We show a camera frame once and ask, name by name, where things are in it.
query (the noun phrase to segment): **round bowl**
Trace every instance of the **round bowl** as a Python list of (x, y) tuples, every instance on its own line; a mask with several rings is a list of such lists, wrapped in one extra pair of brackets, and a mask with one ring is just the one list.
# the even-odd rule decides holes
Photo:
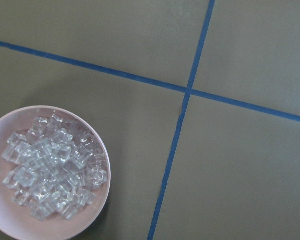
[[(34, 117), (49, 117), (52, 112), (63, 118), (81, 121), (99, 140), (107, 162), (108, 180), (95, 191), (97, 199), (71, 220), (65, 220), (60, 215), (53, 215), (49, 219), (39, 221), (30, 216), (30, 208), (18, 206), (10, 201), (14, 191), (6, 188), (1, 182), (15, 165), (5, 161), (1, 153), (6, 147), (7, 138), (17, 131), (31, 128)], [(110, 188), (109, 156), (98, 133), (77, 115), (53, 106), (28, 106), (14, 110), (0, 118), (0, 230), (18, 240), (65, 240), (86, 229), (100, 214), (107, 199)]]

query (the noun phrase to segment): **pile of clear cubes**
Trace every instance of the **pile of clear cubes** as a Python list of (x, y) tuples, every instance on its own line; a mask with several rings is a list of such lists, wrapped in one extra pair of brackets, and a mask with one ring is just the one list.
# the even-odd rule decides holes
[(73, 218), (107, 181), (105, 153), (80, 121), (38, 116), (31, 129), (14, 132), (7, 143), (2, 157), (16, 167), (2, 183), (15, 190), (11, 201), (30, 207), (40, 221), (54, 213)]

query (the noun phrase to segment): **bowl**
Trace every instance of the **bowl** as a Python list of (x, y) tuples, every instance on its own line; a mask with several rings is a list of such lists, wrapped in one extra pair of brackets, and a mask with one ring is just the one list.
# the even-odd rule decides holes
[[(63, 118), (81, 121), (99, 140), (106, 155), (108, 180), (95, 191), (97, 199), (71, 220), (65, 220), (54, 214), (49, 219), (39, 221), (30, 216), (30, 208), (18, 206), (10, 201), (13, 190), (6, 188), (1, 182), (15, 165), (5, 161), (1, 153), (6, 147), (6, 140), (13, 132), (31, 128), (34, 117), (49, 117), (52, 112)], [(110, 188), (110, 162), (105, 145), (98, 133), (77, 115), (53, 106), (27, 106), (14, 110), (0, 118), (0, 230), (18, 240), (65, 240), (86, 229), (100, 214), (107, 199)]]

